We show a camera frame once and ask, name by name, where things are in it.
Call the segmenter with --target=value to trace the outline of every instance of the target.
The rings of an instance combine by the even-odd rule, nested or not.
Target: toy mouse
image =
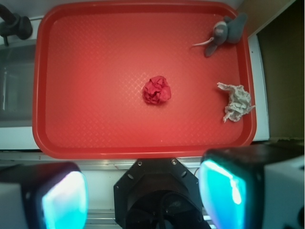
[[[205,56],[209,57],[215,52],[217,47],[224,42],[232,44],[238,43],[242,37],[247,18],[248,16],[245,13],[240,13],[235,19],[225,16],[224,21],[215,24],[213,37],[205,42],[194,44],[193,46],[211,43],[204,52]]]

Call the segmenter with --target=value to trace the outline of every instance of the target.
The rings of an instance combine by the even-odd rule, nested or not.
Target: crumpled red paper
[[[148,104],[164,103],[171,96],[170,86],[163,76],[151,78],[143,87],[143,98]]]

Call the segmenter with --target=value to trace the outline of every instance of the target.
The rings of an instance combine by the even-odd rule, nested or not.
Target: tray rim
[[[40,91],[45,91],[42,86],[46,86],[47,77],[39,77],[43,75],[43,69],[46,69],[47,65],[47,54],[42,55],[43,50],[47,50],[49,38],[48,38],[48,26],[51,26],[56,20],[58,20],[58,15],[60,17],[65,17],[65,12],[67,10],[77,10],[83,9],[84,7],[114,7],[114,6],[188,6],[188,7],[212,7],[225,9],[227,11],[227,16],[236,17],[237,11],[235,11],[230,6],[220,3],[220,2],[209,2],[209,1],[196,1],[196,0],[179,0],[166,2],[162,0],[149,0],[143,2],[140,0],[119,0],[119,1],[93,1],[93,2],[80,2],[80,3],[68,3],[54,7],[51,9],[45,17],[42,19],[41,24],[38,29],[37,44],[36,44],[36,54],[35,54],[35,67],[34,67],[34,88],[33,88],[33,116],[32,116],[32,131],[36,144],[42,150],[42,152],[48,154],[54,158],[60,159],[128,159],[128,158],[167,158],[167,157],[190,157],[190,156],[202,156],[202,154],[210,148],[223,148],[223,147],[234,147],[234,146],[244,146],[249,145],[256,132],[256,112],[255,109],[251,111],[246,117],[251,120],[251,130],[248,136],[242,136],[244,129],[241,133],[243,137],[243,143],[237,144],[235,142],[226,145],[203,145],[203,146],[148,146],[148,147],[113,147],[113,148],[69,148],[65,153],[60,152],[61,149],[66,149],[62,147],[55,146],[50,141],[43,139],[42,135],[46,133],[41,133],[40,126],[43,125],[45,120],[45,103],[43,103],[43,98],[41,97]],[[237,45],[239,50],[243,52],[243,64],[245,65],[247,71],[247,84],[243,84],[245,89],[250,93],[252,104],[255,104],[254,100],[254,86],[253,86],[253,76],[251,70],[250,53],[248,46],[248,38],[246,30],[243,32],[243,36]]]

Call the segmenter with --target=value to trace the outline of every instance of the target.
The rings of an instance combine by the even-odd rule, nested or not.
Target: red tray
[[[254,104],[247,36],[205,58],[227,5],[201,1],[109,1],[60,5],[42,20],[37,39],[33,133],[56,158],[201,156],[212,147],[251,143],[253,110],[223,123],[228,94],[242,84]],[[166,77],[172,98],[147,105],[144,84]]]

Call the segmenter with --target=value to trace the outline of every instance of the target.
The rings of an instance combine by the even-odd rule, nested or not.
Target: mouse ear
[[[200,46],[200,45],[206,45],[208,43],[211,43],[212,41],[214,40],[214,37],[211,37],[210,39],[208,39],[207,41],[205,42],[202,42],[202,43],[198,43],[198,44],[193,44],[193,46]]]
[[[215,50],[217,49],[217,44],[210,44],[207,48],[206,48],[206,50],[205,50],[205,52],[204,52],[204,55],[206,56],[206,57],[209,57],[209,56],[211,56],[214,52],[215,52]]]

